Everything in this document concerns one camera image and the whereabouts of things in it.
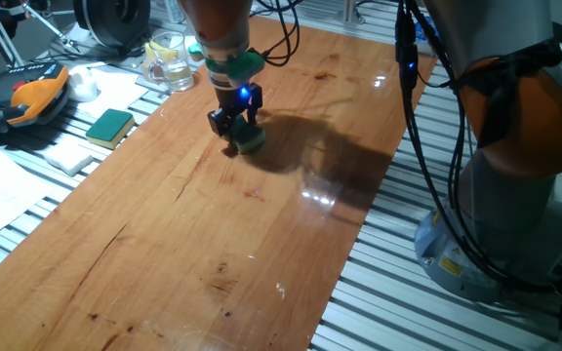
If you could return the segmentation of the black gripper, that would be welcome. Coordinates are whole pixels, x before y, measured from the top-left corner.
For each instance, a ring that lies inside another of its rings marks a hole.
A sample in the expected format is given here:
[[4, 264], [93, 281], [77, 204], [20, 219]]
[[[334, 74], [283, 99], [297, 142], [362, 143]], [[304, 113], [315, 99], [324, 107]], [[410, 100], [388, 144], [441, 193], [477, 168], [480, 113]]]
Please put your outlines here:
[[208, 113], [208, 121], [212, 131], [230, 144], [233, 143], [234, 118], [231, 113], [241, 113], [247, 110], [247, 122], [257, 124], [257, 114], [262, 108], [262, 90], [256, 83], [248, 83], [237, 88], [215, 88], [220, 107]]

